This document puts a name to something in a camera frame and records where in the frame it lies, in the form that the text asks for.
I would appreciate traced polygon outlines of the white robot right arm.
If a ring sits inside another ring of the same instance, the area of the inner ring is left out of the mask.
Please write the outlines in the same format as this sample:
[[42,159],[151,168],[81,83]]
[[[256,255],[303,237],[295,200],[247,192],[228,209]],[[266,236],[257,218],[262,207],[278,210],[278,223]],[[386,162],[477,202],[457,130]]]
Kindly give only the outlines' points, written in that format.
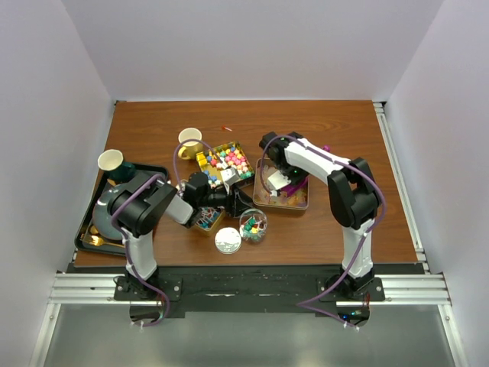
[[299,305],[303,307],[319,300],[339,286],[345,298],[358,300],[374,279],[371,237],[387,211],[385,197],[367,161],[340,158],[296,132],[288,135],[269,132],[259,146],[263,156],[277,168],[275,174],[261,181],[270,195],[276,196],[286,186],[314,176],[327,186],[330,210],[342,228],[342,273],[322,293]]

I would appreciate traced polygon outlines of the clear glass jar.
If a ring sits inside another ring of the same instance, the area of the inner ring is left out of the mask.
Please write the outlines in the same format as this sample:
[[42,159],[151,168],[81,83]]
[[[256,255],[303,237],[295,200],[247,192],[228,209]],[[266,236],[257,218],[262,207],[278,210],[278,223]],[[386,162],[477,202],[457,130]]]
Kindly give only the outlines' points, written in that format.
[[248,242],[261,242],[267,231],[267,215],[259,209],[247,209],[239,218],[239,232],[241,238]]

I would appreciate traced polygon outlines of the silver jar lid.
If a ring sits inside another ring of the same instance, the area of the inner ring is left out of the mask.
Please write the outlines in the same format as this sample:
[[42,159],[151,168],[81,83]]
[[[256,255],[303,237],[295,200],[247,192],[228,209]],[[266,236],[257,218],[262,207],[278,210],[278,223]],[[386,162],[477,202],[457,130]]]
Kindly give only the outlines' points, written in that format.
[[241,247],[241,235],[232,227],[220,229],[215,234],[215,247],[222,254],[230,255],[236,253]]

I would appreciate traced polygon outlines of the purple plastic scoop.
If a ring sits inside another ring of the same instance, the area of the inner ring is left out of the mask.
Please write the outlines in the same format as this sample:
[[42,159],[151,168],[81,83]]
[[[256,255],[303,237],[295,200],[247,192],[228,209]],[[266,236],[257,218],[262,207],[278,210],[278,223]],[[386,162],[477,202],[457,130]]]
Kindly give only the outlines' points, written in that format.
[[328,185],[328,176],[336,168],[335,158],[327,146],[322,148],[311,144],[307,139],[296,141],[279,140],[275,147],[277,156],[273,159],[279,173],[273,174],[276,183],[269,183],[275,190],[289,195],[304,186],[313,176]]

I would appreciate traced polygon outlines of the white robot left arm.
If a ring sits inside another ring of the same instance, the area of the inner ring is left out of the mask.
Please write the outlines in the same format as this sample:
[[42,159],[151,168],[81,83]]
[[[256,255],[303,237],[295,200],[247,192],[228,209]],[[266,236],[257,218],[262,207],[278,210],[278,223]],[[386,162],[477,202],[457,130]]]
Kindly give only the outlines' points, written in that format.
[[182,192],[160,174],[137,172],[109,200],[107,209],[112,227],[121,233],[125,246],[127,263],[122,290],[142,300],[168,301],[159,280],[153,247],[153,231],[162,216],[190,228],[201,219],[204,208],[222,209],[236,218],[252,204],[252,198],[239,187],[234,169],[216,188],[210,186],[203,172],[195,172]]

